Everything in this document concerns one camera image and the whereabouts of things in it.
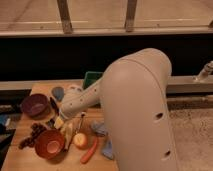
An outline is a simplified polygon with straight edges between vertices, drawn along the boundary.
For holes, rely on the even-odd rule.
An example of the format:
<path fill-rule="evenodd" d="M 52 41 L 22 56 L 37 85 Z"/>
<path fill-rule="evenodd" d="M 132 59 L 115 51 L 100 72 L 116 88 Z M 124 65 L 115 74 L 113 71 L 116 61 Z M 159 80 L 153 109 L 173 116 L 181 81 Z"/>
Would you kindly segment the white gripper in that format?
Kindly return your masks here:
<path fill-rule="evenodd" d="M 54 127 L 60 129 L 64 120 L 69 120 L 77 114 L 77 103 L 75 101 L 63 101 L 59 109 L 59 116 L 56 118 Z"/>

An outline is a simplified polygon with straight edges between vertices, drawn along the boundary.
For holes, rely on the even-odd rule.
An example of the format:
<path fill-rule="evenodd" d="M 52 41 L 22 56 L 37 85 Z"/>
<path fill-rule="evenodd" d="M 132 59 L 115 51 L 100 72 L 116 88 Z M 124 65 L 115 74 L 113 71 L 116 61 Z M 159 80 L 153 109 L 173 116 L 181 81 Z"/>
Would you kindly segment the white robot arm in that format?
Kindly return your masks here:
<path fill-rule="evenodd" d="M 68 88 L 55 126 L 99 104 L 119 171 L 180 171 L 166 99 L 171 73 L 158 49 L 121 57 L 85 90 Z"/>

